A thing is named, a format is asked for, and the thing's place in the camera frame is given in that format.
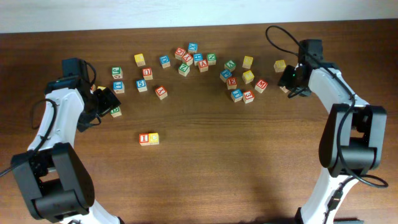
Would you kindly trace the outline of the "red I block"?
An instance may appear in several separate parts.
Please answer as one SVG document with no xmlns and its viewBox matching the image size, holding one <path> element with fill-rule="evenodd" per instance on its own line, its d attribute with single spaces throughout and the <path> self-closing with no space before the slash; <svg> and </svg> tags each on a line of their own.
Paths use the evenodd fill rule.
<svg viewBox="0 0 398 224">
<path fill-rule="evenodd" d="M 148 146 L 150 144 L 149 142 L 149 134 L 144 133 L 139 135 L 139 144 L 141 146 Z"/>
</svg>

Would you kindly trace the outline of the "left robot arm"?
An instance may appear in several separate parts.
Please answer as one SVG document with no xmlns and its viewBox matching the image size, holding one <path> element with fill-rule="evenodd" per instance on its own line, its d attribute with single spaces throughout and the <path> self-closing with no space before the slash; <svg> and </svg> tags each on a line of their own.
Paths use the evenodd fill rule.
<svg viewBox="0 0 398 224">
<path fill-rule="evenodd" d="M 91 91 L 82 78 L 47 84 L 46 106 L 27 152 L 11 159 L 12 171 L 28 211 L 52 223 L 122 223 L 95 199 L 93 181 L 73 146 L 77 131 L 120 105 L 109 89 Z"/>
</svg>

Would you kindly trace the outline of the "green R block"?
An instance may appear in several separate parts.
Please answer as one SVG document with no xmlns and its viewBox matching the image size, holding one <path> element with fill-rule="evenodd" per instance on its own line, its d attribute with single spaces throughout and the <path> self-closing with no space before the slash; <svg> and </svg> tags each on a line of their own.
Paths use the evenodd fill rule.
<svg viewBox="0 0 398 224">
<path fill-rule="evenodd" d="M 284 86 L 281 86 L 280 89 L 281 89 L 284 93 L 288 93 L 288 92 L 289 92 L 289 90 L 288 90 L 286 87 L 284 87 Z"/>
</svg>

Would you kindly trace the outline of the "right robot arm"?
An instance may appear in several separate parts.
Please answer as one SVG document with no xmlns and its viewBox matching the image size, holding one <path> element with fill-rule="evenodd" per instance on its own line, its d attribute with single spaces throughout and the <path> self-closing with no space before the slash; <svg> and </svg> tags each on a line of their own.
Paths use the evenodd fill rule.
<svg viewBox="0 0 398 224">
<path fill-rule="evenodd" d="M 320 176 L 307 202 L 298 208 L 296 223 L 334 223 L 335 215 L 358 182 L 379 189 L 385 180 L 370 175 L 381 162 L 387 112 L 370 105 L 345 82 L 333 67 L 286 66 L 279 86 L 289 97 L 314 93 L 328 112 L 318 148 Z"/>
</svg>

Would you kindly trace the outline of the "yellow C block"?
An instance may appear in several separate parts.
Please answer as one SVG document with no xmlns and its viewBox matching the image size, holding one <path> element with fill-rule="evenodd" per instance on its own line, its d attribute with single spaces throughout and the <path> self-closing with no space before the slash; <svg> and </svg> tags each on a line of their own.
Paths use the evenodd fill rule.
<svg viewBox="0 0 398 224">
<path fill-rule="evenodd" d="M 159 134 L 158 133 L 149 133 L 149 144 L 150 145 L 158 145 L 160 143 Z"/>
</svg>

